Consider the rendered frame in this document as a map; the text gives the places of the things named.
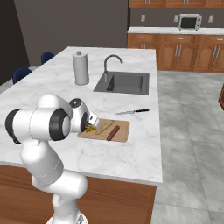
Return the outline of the brown sausage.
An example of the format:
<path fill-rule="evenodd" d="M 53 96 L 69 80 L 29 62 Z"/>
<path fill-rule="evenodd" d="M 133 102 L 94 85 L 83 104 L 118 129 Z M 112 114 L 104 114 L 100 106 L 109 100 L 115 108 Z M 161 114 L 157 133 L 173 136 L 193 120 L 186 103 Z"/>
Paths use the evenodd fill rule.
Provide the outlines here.
<path fill-rule="evenodd" d="M 119 125 L 116 125 L 112 131 L 109 133 L 109 135 L 107 136 L 107 141 L 112 140 L 112 138 L 115 136 L 115 134 L 117 133 L 117 131 L 120 129 Z"/>

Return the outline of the dark blue chair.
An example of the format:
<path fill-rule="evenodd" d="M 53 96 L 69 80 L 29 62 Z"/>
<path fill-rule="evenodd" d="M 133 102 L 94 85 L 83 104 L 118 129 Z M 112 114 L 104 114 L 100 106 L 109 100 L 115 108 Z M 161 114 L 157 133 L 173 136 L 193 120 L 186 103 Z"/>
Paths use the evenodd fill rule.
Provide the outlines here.
<path fill-rule="evenodd" d="M 12 75 L 12 83 L 16 84 L 17 82 L 21 81 L 25 76 L 30 74 L 32 70 L 27 67 L 20 67 L 14 71 Z"/>
<path fill-rule="evenodd" d="M 41 64 L 44 65 L 48 60 L 52 59 L 54 55 L 51 52 L 43 52 L 41 55 Z"/>

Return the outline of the white paper towel roll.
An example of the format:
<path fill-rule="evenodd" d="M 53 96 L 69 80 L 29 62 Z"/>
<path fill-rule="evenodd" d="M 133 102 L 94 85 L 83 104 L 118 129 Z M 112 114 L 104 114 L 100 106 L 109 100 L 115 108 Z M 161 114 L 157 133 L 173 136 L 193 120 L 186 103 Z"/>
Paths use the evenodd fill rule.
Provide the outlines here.
<path fill-rule="evenodd" d="M 73 55 L 73 70 L 75 84 L 82 86 L 89 83 L 88 55 L 82 51 L 77 51 Z"/>

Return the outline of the grey sink basin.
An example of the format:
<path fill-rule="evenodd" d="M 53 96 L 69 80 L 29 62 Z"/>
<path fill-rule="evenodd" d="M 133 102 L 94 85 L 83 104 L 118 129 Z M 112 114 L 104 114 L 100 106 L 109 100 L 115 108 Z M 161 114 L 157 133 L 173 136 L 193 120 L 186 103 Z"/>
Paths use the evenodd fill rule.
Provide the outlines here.
<path fill-rule="evenodd" d="M 95 92 L 148 95 L 150 75 L 148 73 L 106 72 L 96 84 Z"/>

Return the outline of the brown wooden cabinet edge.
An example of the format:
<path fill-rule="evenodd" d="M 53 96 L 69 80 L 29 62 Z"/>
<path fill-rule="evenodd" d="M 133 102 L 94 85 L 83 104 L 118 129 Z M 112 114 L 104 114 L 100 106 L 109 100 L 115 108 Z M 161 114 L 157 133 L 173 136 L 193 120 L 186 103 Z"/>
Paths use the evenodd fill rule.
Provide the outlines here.
<path fill-rule="evenodd" d="M 224 110 L 224 84 L 223 84 L 222 90 L 220 92 L 220 97 L 219 97 L 218 103 L 220 104 L 221 108 Z"/>

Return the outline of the wooden base cupboard run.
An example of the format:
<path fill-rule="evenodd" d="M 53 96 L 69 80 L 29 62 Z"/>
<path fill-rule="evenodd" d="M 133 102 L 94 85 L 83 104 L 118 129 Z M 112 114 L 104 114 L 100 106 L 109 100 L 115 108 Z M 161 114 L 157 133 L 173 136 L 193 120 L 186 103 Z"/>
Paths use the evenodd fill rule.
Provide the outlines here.
<path fill-rule="evenodd" d="M 129 33 L 127 47 L 155 49 L 161 71 L 224 74 L 224 35 Z"/>

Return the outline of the wooden island cabinet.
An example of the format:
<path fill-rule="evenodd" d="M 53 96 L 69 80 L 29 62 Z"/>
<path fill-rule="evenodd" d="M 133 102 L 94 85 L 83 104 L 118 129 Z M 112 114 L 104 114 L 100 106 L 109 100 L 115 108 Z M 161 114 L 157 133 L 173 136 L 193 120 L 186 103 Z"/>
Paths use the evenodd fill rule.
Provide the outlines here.
<path fill-rule="evenodd" d="M 151 224 L 157 188 L 105 178 L 87 179 L 77 200 L 89 224 Z M 34 188 L 25 168 L 0 164 L 0 224 L 46 224 L 52 195 Z"/>

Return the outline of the wooden wall cupboard run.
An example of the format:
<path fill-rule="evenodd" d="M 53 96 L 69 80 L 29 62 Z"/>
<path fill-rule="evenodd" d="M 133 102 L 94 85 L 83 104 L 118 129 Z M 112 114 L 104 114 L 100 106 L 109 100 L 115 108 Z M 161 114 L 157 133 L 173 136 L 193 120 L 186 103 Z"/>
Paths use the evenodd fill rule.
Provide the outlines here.
<path fill-rule="evenodd" d="M 129 0 L 130 8 L 224 8 L 224 0 Z"/>

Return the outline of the white microwave oven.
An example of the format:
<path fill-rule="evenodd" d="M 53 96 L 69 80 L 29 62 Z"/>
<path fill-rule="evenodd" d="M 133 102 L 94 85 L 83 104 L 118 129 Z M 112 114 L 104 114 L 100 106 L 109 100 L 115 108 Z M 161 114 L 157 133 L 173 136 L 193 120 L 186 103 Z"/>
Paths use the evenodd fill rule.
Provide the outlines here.
<path fill-rule="evenodd" d="M 197 31 L 202 22 L 200 14 L 180 14 L 178 28 L 180 30 L 195 30 Z"/>

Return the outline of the pale yellow flat stick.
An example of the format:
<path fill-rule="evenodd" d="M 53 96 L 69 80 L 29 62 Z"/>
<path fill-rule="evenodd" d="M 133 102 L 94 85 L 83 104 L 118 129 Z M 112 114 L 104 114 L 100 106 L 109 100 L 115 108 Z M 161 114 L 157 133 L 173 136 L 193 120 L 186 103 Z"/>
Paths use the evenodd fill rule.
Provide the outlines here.
<path fill-rule="evenodd" d="M 109 120 L 108 122 L 104 123 L 96 132 L 96 135 L 100 135 L 104 130 L 106 130 L 108 127 L 110 127 L 115 121 Z"/>

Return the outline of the black handled kitchen knife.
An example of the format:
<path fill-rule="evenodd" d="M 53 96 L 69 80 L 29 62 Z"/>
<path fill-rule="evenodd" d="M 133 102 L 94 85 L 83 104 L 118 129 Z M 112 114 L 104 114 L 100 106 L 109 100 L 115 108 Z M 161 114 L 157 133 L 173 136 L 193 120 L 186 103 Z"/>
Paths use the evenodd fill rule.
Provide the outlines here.
<path fill-rule="evenodd" d="M 115 113 L 116 115 L 127 115 L 127 114 L 135 114 L 135 113 L 142 113 L 142 112 L 149 112 L 149 108 L 142 108 L 142 109 L 136 109 L 136 110 L 131 110 L 131 111 L 123 111 L 123 112 L 118 112 Z"/>

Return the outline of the wooden cutting board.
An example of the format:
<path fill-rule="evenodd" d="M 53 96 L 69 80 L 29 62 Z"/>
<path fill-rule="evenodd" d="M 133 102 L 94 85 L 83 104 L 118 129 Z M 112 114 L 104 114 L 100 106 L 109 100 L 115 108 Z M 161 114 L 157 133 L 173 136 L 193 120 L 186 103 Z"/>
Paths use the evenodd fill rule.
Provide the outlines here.
<path fill-rule="evenodd" d="M 128 135 L 130 130 L 130 123 L 128 121 L 115 120 L 112 125 L 110 125 L 107 129 L 105 129 L 99 135 L 96 134 L 96 129 L 95 129 L 89 132 L 78 133 L 77 137 L 97 139 L 97 140 L 107 140 L 109 133 L 114 129 L 115 126 L 119 126 L 120 129 L 115 133 L 115 135 L 112 138 L 112 141 L 125 143 L 128 140 Z"/>

